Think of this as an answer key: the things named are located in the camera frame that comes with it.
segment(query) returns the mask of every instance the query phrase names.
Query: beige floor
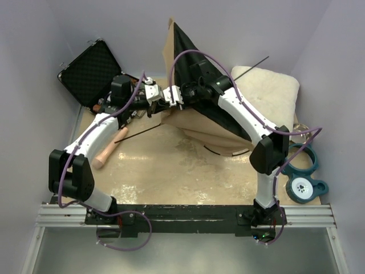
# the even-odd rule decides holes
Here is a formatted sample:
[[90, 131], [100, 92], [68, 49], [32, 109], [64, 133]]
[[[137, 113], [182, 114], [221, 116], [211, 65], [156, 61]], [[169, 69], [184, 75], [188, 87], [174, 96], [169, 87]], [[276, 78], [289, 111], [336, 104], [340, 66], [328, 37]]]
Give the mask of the beige floor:
[[[93, 119], [84, 111], [78, 135]], [[127, 136], [159, 123], [159, 114], [134, 119]], [[310, 161], [299, 154], [293, 165], [306, 168]], [[92, 172], [98, 188], [127, 204], [252, 204], [257, 188], [249, 153], [215, 155], [166, 124], [121, 142], [105, 166]], [[280, 202], [296, 204], [286, 194], [286, 182], [280, 175]], [[308, 204], [320, 204], [319, 198]]]

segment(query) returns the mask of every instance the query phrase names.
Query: black mounting base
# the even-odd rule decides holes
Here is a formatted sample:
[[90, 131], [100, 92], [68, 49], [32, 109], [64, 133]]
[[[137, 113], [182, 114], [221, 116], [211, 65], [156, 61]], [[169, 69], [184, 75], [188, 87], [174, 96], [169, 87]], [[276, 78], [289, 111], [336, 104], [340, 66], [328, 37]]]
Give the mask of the black mounting base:
[[[231, 233], [235, 236], [252, 236], [252, 205], [145, 205], [118, 204], [117, 212], [139, 211], [148, 217], [153, 233]], [[276, 210], [271, 218], [280, 225], [282, 218]], [[260, 225], [270, 225], [271, 218]], [[121, 216], [121, 237], [137, 237], [139, 232], [149, 232], [147, 222], [139, 215]], [[88, 212], [85, 224], [117, 225], [117, 218], [104, 219]]]

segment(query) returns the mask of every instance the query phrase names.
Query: black stick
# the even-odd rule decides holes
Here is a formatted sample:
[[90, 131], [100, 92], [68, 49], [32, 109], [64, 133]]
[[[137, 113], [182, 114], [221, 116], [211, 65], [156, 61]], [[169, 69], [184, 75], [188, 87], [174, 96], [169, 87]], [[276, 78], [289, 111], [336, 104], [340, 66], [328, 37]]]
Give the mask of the black stick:
[[235, 81], [240, 79], [240, 77], [244, 76], [247, 72], [249, 72], [251, 69], [253, 69], [254, 67], [257, 67], [258, 65], [260, 65], [263, 61], [265, 61], [269, 56], [265, 57], [263, 60], [261, 60], [260, 62], [258, 62], [256, 65], [254, 65], [253, 67], [249, 68], [248, 70], [246, 70], [244, 73], [242, 73], [240, 76], [235, 78]]

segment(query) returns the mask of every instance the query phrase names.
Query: white wall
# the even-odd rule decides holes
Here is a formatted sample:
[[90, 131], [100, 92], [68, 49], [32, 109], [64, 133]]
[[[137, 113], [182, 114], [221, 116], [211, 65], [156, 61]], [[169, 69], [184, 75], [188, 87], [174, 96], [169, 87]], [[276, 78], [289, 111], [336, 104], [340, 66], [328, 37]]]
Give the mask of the white wall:
[[340, 240], [353, 274], [365, 261], [365, 2], [333, 0], [292, 75], [299, 120], [323, 126], [314, 142]]
[[0, 266], [20, 273], [47, 189], [48, 155], [66, 145], [78, 109], [56, 79], [72, 59], [44, 0], [0, 3]]
[[173, 16], [196, 46], [229, 69], [253, 65], [289, 73], [331, 0], [48, 0], [71, 49], [104, 38], [122, 68], [165, 75], [162, 49]]

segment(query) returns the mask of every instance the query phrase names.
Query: metal frame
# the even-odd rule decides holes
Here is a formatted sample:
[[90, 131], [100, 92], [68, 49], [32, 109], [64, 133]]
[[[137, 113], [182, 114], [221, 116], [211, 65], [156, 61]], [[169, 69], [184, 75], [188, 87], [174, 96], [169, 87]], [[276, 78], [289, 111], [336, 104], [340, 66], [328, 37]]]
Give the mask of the metal frame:
[[[348, 274], [346, 259], [338, 239], [336, 223], [330, 205], [282, 205], [290, 228], [327, 228], [328, 237], [340, 274]], [[85, 225], [86, 209], [70, 205], [61, 209], [57, 204], [42, 204], [22, 274], [32, 274], [46, 228], [111, 228], [116, 225]]]

